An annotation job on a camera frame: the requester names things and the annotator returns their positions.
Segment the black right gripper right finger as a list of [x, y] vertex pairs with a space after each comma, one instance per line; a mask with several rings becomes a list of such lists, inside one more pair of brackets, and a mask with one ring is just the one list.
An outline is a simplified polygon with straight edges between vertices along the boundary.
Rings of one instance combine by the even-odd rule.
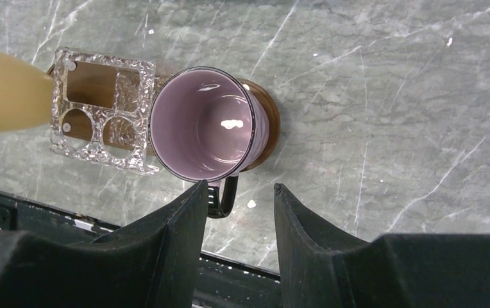
[[274, 215], [284, 307], [490, 307], [490, 234], [355, 237], [283, 184]]

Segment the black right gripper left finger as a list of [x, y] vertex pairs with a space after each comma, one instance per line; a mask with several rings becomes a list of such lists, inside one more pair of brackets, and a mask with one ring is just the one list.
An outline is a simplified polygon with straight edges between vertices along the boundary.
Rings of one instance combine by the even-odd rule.
[[90, 242], [0, 231], [0, 307], [191, 307], [207, 212], [200, 181]]

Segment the purple mug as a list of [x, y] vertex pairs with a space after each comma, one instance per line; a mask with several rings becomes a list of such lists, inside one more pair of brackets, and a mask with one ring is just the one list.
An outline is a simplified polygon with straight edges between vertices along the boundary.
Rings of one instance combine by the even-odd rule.
[[260, 158], [269, 116], [251, 89], [214, 67], [191, 67], [170, 77], [149, 115], [149, 138], [172, 175], [208, 184], [208, 216], [230, 215], [239, 173]]

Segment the yellow mug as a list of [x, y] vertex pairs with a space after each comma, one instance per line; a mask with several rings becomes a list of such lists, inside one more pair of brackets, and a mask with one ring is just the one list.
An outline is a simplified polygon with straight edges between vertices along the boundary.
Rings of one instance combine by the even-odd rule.
[[53, 87], [45, 71], [0, 52], [0, 133], [49, 123]]

